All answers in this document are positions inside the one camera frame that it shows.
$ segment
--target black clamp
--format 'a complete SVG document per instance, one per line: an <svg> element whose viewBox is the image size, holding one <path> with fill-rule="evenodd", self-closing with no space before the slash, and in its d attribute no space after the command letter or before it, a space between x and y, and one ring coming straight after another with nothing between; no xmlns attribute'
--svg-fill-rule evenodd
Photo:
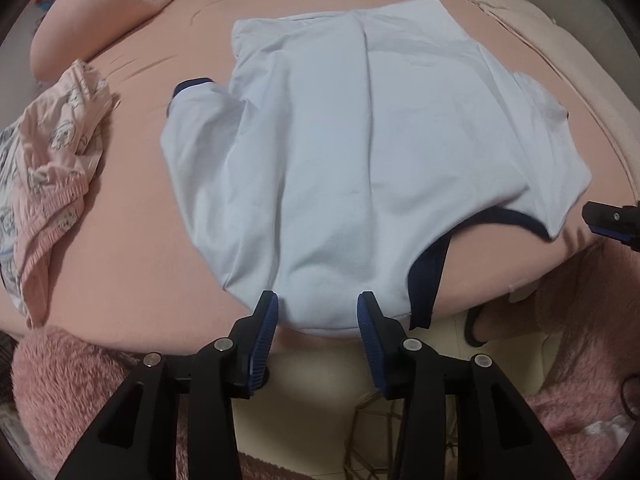
<svg viewBox="0 0 640 480"><path fill-rule="evenodd" d="M254 314L197 354L147 354L95 417L56 480L174 480L178 396L190 394L190 480L242 480L231 399L267 378L278 297L263 292Z"/></svg>
<svg viewBox="0 0 640 480"><path fill-rule="evenodd" d="M582 218L592 233L640 251L640 206L587 202L582 208Z"/></svg>
<svg viewBox="0 0 640 480"><path fill-rule="evenodd" d="M443 478L446 395L458 409L460 480L572 480L551 437L492 359L439 355L384 317L372 292L358 298L358 325L376 387L404 399L392 480Z"/></svg>

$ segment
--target metal rivet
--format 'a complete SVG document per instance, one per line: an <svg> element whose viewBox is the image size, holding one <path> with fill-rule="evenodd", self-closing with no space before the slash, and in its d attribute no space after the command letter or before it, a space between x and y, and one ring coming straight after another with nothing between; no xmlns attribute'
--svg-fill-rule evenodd
<svg viewBox="0 0 640 480"><path fill-rule="evenodd" d="M411 352L417 352L420 348L422 348L422 341L419 339L414 339L410 337L409 339L405 339L402 342L402 346L404 346L407 350Z"/></svg>
<svg viewBox="0 0 640 480"><path fill-rule="evenodd" d="M478 354L476 356L476 358L474 359L474 361L476 362L476 364L482 368L488 368L489 366L491 366L492 364L494 364L494 362L492 361L492 359L485 354Z"/></svg>
<svg viewBox="0 0 640 480"><path fill-rule="evenodd" d="M142 359L142 362L145 364L145 366L148 366L151 368L152 366L156 366L161 359L162 359L162 356L160 354L151 352L151 354L145 355L145 358Z"/></svg>
<svg viewBox="0 0 640 480"><path fill-rule="evenodd" d="M233 348L233 346L234 342L228 337L221 337L220 339L216 339L213 343L213 348L220 350L221 352L229 350L230 348Z"/></svg>

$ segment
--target light blue garment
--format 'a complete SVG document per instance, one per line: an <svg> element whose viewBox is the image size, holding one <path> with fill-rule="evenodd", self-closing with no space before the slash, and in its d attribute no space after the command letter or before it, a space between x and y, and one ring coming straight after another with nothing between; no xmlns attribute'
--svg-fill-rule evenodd
<svg viewBox="0 0 640 480"><path fill-rule="evenodd" d="M162 149L221 286L251 308L274 290L296 329L356 335L363 290L405 319L445 232L501 205L556 237L590 182L564 108L438 0L243 20L232 44L228 88L182 90Z"/></svg>

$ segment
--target pink fluffy blanket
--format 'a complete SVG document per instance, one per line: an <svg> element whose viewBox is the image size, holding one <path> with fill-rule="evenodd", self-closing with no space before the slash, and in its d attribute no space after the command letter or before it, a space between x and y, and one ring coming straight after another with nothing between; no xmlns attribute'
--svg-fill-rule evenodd
<svg viewBox="0 0 640 480"><path fill-rule="evenodd" d="M596 479L633 427L622 381L640 372L640 255L612 240L548 274L536 314L561 345L542 389L528 397L577 480ZM627 402L640 406L640 388Z"/></svg>
<svg viewBox="0 0 640 480"><path fill-rule="evenodd" d="M18 345L15 403L43 465L57 472L137 359L79 340L56 327L33 330ZM176 471L187 479L185 413L178 420ZM242 454L244 480L310 480Z"/></svg>

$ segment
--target white wall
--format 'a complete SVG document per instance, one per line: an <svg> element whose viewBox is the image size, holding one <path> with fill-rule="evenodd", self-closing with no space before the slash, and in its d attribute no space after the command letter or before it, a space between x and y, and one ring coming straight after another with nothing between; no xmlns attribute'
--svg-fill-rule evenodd
<svg viewBox="0 0 640 480"><path fill-rule="evenodd" d="M36 97L29 51L36 23L43 15L43 10L29 4L0 45L0 129L13 123Z"/></svg>

